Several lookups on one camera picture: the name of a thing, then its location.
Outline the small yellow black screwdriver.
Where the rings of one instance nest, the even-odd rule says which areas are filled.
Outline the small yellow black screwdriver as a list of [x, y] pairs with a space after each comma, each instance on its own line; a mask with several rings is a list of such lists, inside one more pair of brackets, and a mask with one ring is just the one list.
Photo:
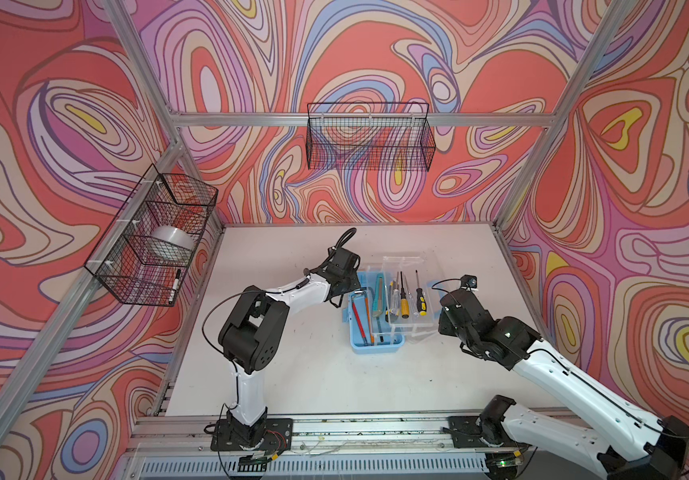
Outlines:
[[427, 315], [427, 302], [426, 298], [424, 295], [424, 290], [423, 286], [421, 284], [420, 278], [418, 271], [414, 271], [415, 274], [415, 280], [416, 280], [416, 311], [419, 316], [426, 316]]

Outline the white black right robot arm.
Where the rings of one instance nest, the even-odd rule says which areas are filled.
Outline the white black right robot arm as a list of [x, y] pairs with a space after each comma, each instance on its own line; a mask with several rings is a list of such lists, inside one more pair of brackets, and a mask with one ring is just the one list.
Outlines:
[[689, 426], [658, 417], [570, 365], [523, 321], [494, 318], [473, 289], [440, 299], [438, 331], [459, 340], [463, 353], [498, 364], [548, 392], [584, 426], [531, 410], [496, 395], [479, 414], [472, 435], [498, 447], [527, 444], [560, 456], [603, 479], [679, 479], [689, 474]]

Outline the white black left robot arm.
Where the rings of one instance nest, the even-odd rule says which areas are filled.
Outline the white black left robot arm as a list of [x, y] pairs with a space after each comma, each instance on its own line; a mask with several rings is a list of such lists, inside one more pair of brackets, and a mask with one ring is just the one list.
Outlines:
[[343, 248], [328, 249], [318, 267], [302, 278], [274, 290], [256, 286], [244, 289], [218, 335], [226, 360], [236, 368], [236, 406], [230, 421], [247, 430], [266, 421], [262, 370], [278, 354], [290, 316], [318, 304], [342, 304], [347, 294], [360, 288], [357, 276], [360, 256]]

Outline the orange black screwdriver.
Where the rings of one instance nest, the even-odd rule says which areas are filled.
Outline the orange black screwdriver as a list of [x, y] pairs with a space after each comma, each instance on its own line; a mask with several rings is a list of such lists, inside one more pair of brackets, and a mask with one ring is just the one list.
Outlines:
[[369, 295], [368, 295], [367, 291], [364, 294], [364, 307], [365, 307], [365, 314], [366, 314], [368, 335], [369, 335], [368, 343], [370, 346], [374, 346], [375, 345], [375, 337], [374, 337], [374, 330], [373, 330], [373, 326], [372, 326]]

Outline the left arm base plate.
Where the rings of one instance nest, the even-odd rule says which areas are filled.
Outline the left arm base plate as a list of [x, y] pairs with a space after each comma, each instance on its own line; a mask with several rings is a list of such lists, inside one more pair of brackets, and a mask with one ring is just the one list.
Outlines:
[[246, 426], [232, 418], [220, 419], [212, 428], [210, 450], [282, 453], [292, 447], [292, 433], [292, 418], [258, 420], [252, 426]]

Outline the grey tape roll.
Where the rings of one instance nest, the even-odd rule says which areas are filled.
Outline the grey tape roll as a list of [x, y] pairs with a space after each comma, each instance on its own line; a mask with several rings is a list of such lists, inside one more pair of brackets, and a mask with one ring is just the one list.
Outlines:
[[190, 259], [196, 242], [184, 230], [171, 226], [160, 225], [150, 234], [148, 248], [156, 258], [170, 263], [184, 263]]

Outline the teal utility knife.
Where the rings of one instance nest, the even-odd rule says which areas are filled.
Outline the teal utility knife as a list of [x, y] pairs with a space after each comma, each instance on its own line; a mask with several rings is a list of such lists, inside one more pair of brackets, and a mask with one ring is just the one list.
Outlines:
[[384, 273], [380, 272], [376, 278], [375, 311], [377, 316], [383, 315], [387, 310], [386, 287]]

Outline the clear handle screwdriver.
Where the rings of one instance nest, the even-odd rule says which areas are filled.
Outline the clear handle screwdriver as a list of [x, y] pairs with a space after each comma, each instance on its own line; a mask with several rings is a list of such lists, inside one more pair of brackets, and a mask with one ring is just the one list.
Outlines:
[[390, 280], [388, 293], [388, 312], [391, 317], [396, 317], [399, 308], [399, 290], [395, 278], [392, 278], [392, 280]]

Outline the red handle tool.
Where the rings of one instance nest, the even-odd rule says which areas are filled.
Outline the red handle tool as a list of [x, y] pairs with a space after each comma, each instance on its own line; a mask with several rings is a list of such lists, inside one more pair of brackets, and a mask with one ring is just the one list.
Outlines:
[[368, 338], [367, 338], [367, 335], [366, 335], [365, 330], [363, 328], [363, 325], [362, 325], [362, 322], [361, 322], [361, 319], [360, 319], [360, 316], [359, 316], [359, 313], [357, 310], [356, 299], [351, 300], [350, 304], [351, 304], [352, 315], [353, 315], [353, 318], [355, 319], [355, 324], [357, 325], [357, 330], [358, 330], [359, 335], [360, 335], [360, 339], [361, 339], [360, 344], [361, 344], [361, 346], [368, 346]]

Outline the blue plastic tool box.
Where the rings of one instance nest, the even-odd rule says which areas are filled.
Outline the blue plastic tool box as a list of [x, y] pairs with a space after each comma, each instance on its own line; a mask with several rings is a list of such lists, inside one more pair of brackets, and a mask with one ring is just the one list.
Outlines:
[[360, 288], [346, 296], [342, 313], [352, 351], [357, 355], [396, 352], [406, 340], [390, 311], [389, 275], [383, 270], [366, 270], [357, 277]]

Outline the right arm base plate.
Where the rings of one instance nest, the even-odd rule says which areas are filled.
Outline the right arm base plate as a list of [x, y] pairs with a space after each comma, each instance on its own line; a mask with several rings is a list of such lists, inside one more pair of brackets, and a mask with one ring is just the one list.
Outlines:
[[448, 434], [455, 448], [528, 448], [529, 444], [511, 439], [493, 420], [475, 415], [449, 416], [441, 432]]

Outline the clear plastic box lid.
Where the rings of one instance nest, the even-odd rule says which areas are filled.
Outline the clear plastic box lid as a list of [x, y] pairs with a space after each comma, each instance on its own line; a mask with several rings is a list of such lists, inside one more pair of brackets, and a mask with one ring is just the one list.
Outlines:
[[[398, 308], [398, 314], [394, 318], [396, 319], [397, 330], [405, 337], [406, 343], [420, 343], [436, 334], [437, 314], [433, 310], [434, 305], [432, 304], [432, 301], [436, 300], [436, 296], [430, 296], [430, 284], [427, 282], [426, 277], [429, 276], [430, 280], [438, 280], [436, 275], [437, 268], [429, 261], [426, 255], [417, 252], [377, 254], [368, 259], [363, 272], [366, 270], [383, 270], [389, 275], [390, 280], [395, 278], [398, 290], [400, 290], [399, 272], [403, 272], [410, 316], [407, 319], [402, 319], [400, 308]], [[416, 311], [415, 270], [418, 271], [427, 302], [426, 316], [419, 316]]]

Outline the black marker in basket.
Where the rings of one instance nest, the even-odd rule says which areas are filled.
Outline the black marker in basket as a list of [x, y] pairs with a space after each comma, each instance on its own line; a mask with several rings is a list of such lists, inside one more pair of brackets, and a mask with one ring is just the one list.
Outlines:
[[174, 274], [174, 281], [172, 281], [172, 288], [170, 288], [170, 297], [168, 297], [168, 305], [172, 306], [176, 303], [176, 295], [178, 295], [178, 289], [180, 289], [180, 281], [182, 281], [182, 270], [176, 270]]

